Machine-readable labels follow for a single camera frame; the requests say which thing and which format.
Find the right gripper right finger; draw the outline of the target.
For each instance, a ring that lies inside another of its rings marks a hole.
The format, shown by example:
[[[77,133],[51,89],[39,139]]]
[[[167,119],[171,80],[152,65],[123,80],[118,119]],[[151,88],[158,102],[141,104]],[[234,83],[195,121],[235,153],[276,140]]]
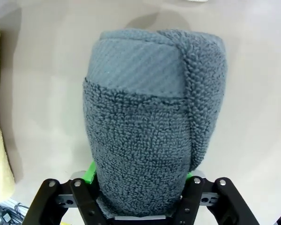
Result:
[[[208,181],[188,177],[177,207],[177,224],[193,225],[200,206],[206,206],[219,225],[255,225],[257,219],[245,200],[226,177]]]

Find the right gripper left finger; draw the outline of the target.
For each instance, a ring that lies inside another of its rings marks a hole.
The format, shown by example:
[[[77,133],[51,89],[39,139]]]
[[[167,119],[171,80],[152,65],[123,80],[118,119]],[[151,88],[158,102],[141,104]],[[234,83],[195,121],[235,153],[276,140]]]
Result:
[[[96,202],[98,195],[94,162],[81,178],[63,184],[56,179],[46,179],[30,205],[25,224],[59,225],[69,208],[77,208],[84,224],[107,225],[108,221]]]

